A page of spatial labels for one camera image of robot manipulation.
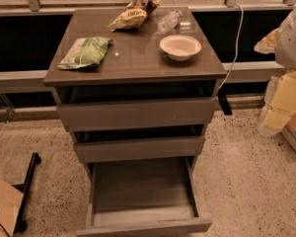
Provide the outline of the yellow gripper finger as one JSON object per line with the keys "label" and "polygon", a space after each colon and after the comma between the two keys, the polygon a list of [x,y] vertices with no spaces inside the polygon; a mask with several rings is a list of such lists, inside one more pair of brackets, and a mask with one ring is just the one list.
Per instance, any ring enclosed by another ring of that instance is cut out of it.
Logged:
{"label": "yellow gripper finger", "polygon": [[257,130],[262,136],[274,136],[290,121],[291,116],[263,107]]}

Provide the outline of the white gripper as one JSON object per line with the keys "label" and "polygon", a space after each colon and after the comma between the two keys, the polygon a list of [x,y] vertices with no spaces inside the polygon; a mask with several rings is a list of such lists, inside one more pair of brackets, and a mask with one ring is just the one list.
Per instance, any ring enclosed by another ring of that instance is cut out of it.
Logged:
{"label": "white gripper", "polygon": [[[296,5],[278,28],[275,60],[286,68],[296,69]],[[270,106],[281,114],[296,113],[296,71],[280,77]]]}

